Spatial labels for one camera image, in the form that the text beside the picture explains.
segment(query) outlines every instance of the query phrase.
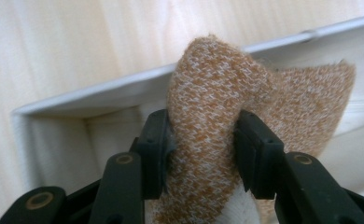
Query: folded cloth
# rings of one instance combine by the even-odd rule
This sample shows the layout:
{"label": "folded cloth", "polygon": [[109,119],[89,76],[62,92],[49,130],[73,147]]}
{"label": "folded cloth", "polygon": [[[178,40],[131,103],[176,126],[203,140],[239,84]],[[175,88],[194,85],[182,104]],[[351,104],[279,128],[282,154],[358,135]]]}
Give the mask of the folded cloth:
{"label": "folded cloth", "polygon": [[[348,102],[355,68],[341,62],[274,72],[214,36],[195,39],[173,73],[167,108],[177,149],[168,193],[150,202],[147,223],[259,223],[234,163],[241,109],[256,113],[286,151],[316,156]],[[261,221],[271,202],[259,203]]]}

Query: light wood surface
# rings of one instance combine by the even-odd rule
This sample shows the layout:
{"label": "light wood surface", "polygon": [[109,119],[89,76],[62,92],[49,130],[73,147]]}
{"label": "light wood surface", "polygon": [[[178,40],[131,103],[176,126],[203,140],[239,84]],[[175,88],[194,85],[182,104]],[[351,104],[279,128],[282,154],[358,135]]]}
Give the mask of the light wood surface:
{"label": "light wood surface", "polygon": [[364,1],[0,1],[0,216],[27,189],[10,113],[176,62],[200,35],[236,46],[364,16]]}

